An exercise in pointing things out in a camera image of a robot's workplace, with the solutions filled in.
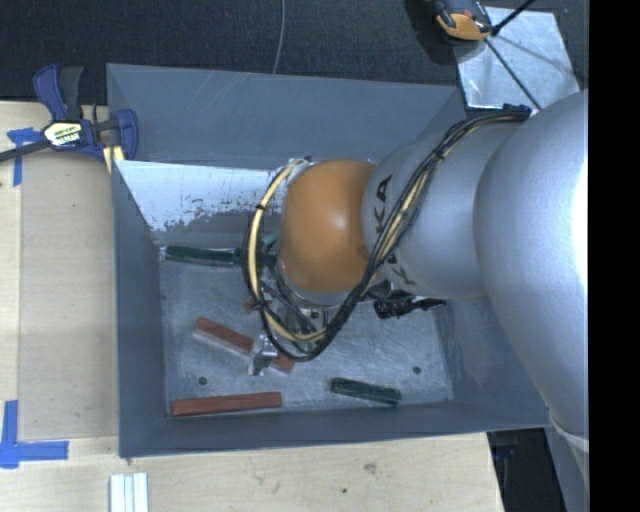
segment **black cable tie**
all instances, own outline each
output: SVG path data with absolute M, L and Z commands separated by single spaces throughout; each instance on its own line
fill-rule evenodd
M 436 148 L 432 150 L 431 153 L 433 153 L 436 156 L 436 158 L 441 162 L 444 160 L 444 153 L 442 152 L 441 149 Z

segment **black cable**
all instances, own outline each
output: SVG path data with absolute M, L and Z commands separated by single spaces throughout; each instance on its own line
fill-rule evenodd
M 282 346 L 282 344 L 280 344 L 278 342 L 278 340 L 275 338 L 273 332 L 271 331 L 271 326 L 269 324 L 269 320 L 267 318 L 267 314 L 266 313 L 268 312 L 277 322 L 282 323 L 282 320 L 266 304 L 266 301 L 264 300 L 264 295 L 262 295 L 262 286 L 258 287 L 259 295 L 254 293 L 254 291 L 253 291 L 253 288 L 251 286 L 251 281 L 250 281 L 250 278 L 249 278 L 249 251 L 248 251 L 248 245 L 249 245 L 249 229 L 247 229 L 247 231 L 245 232 L 245 236 L 244 236 L 244 239 L 242 241 L 242 262 L 243 262 L 243 265 L 241 265 L 241 268 L 242 268 L 243 277 L 244 277 L 245 282 L 247 283 L 247 287 L 249 289 L 249 294 L 251 296 L 251 299 L 253 300 L 254 304 L 258 308 L 258 311 L 260 312 L 260 319 L 262 321 L 262 327 L 264 329 L 265 334 L 267 335 L 267 338 L 273 344 L 273 346 L 276 347 L 276 349 L 279 352 L 284 354 L 286 357 L 288 357 L 292 361 L 305 362 L 305 361 L 310 361 L 310 360 L 314 359 L 315 357 L 317 357 L 317 355 L 319 355 L 319 353 L 315 354 L 315 355 L 313 353 L 310 353 L 310 354 L 305 354 L 304 356 L 296 356 L 295 354 L 292 354 L 286 348 L 284 348 L 284 346 Z M 260 269 L 259 268 L 256 269 L 256 272 L 258 273 L 258 275 L 260 275 Z
M 516 76 L 516 74 L 511 69 L 511 67 L 509 67 L 509 64 L 507 64 L 507 62 L 502 58 L 502 55 L 498 53 L 498 50 L 496 50 L 495 46 L 491 44 L 491 41 L 486 39 L 486 43 L 487 43 L 487 46 L 491 48 L 491 51 L 495 54 L 495 56 L 498 57 L 498 60 L 502 63 L 502 65 L 505 67 L 507 72 L 511 75 L 511 78 L 513 78 L 513 80 L 518 84 L 518 87 L 520 87 L 520 89 L 522 89 L 522 92 L 524 92 L 527 95 L 527 98 L 531 100 L 531 102 L 535 105 L 535 107 L 538 110 L 542 110 L 542 107 L 536 101 L 533 95 L 529 92 L 529 89 L 527 89 L 525 85 L 520 81 L 520 79 Z
M 278 64 L 280 63 L 280 53 L 282 52 L 282 43 L 284 42 L 284 23 L 286 19 L 286 7 L 285 0 L 281 0 L 281 15 L 280 15 L 280 39 L 278 41 L 278 50 L 276 51 L 276 58 L 273 62 L 273 70 L 271 71 L 272 75 L 276 74 L 278 69 Z
M 269 285 L 267 285 L 266 283 L 262 283 L 263 288 L 267 291 L 267 293 L 271 294 L 274 297 L 277 297 L 277 299 L 282 302 L 282 304 L 284 304 L 284 306 L 291 311 L 294 315 L 296 315 L 296 317 L 298 318 L 298 320 L 300 320 L 301 323 L 305 324 L 305 327 L 307 329 L 309 329 L 309 332 L 316 332 L 316 326 L 313 325 L 313 323 L 311 323 L 311 320 L 309 320 L 309 318 L 307 317 L 307 315 L 305 315 L 302 311 L 300 311 L 295 304 L 293 304 L 287 297 L 285 297 L 284 294 L 282 294 L 281 292 L 277 292 L 276 290 L 274 290 L 273 288 L 271 288 Z
M 536 0 L 527 0 L 525 3 L 523 3 L 515 11 L 513 11 L 511 14 L 509 14 L 509 16 L 507 16 L 500 23 L 498 23 L 495 27 L 493 27 L 491 29 L 491 35 L 494 36 L 494 37 L 497 36 L 498 33 L 505 27 L 505 25 L 507 25 L 507 23 L 511 22 L 511 20 L 513 18 L 518 16 L 522 11 L 524 11 L 527 7 L 529 7 L 535 1 Z

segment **metal tool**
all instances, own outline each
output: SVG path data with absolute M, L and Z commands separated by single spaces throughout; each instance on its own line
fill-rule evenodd
M 267 336 L 261 334 L 260 340 L 262 340 L 262 348 L 253 356 L 253 359 L 251 359 L 248 370 L 249 375 L 253 375 L 254 377 L 263 375 L 264 369 L 268 368 L 278 355 L 278 350 Z
M 114 119 L 98 123 L 94 109 L 93 122 L 83 119 L 78 103 L 78 88 L 83 71 L 84 68 L 81 67 L 62 68 L 58 64 L 51 64 L 35 74 L 33 86 L 38 101 L 51 114 L 51 123 L 41 130 L 43 140 L 0 153 L 0 162 L 46 148 L 74 151 L 104 162 L 106 146 L 100 141 L 99 133 L 116 128 L 119 133 L 117 145 L 122 149 L 124 157 L 132 159 L 135 156 L 138 129 L 132 110 L 118 110 Z

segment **blue tape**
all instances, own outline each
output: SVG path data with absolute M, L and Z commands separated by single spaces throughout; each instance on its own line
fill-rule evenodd
M 44 139 L 44 136 L 33 128 L 21 128 L 19 130 L 9 130 L 7 136 L 11 139 L 16 147 L 22 146 L 24 143 L 38 142 Z M 17 187 L 22 183 L 22 157 L 15 159 L 13 166 L 13 186 Z
M 21 462 L 34 460 L 66 460 L 69 441 L 18 443 L 18 401 L 6 402 L 0 442 L 0 468 L 16 469 Z

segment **small metal part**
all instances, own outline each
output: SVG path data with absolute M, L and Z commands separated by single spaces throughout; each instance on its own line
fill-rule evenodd
M 148 512 L 149 490 L 146 473 L 111 475 L 109 512 Z
M 249 375 L 253 375 L 254 377 L 262 376 L 264 369 L 268 368 L 274 358 L 278 356 L 278 349 L 273 346 L 273 343 L 271 343 L 267 336 L 261 334 L 260 339 L 262 340 L 262 348 L 253 356 L 248 369 Z
M 331 380 L 331 392 L 392 405 L 399 403 L 402 399 L 402 394 L 398 389 L 344 379 L 342 377 L 336 377 Z
M 198 318 L 191 332 L 191 336 L 196 341 L 201 341 L 214 347 L 220 347 L 233 354 L 239 354 L 244 357 L 253 356 L 255 342 L 252 338 L 209 320 L 208 318 Z M 274 370 L 279 370 L 282 373 L 291 373 L 294 365 L 295 363 L 291 361 L 291 359 L 277 352 L 276 356 L 273 357 L 271 362 L 266 366 Z

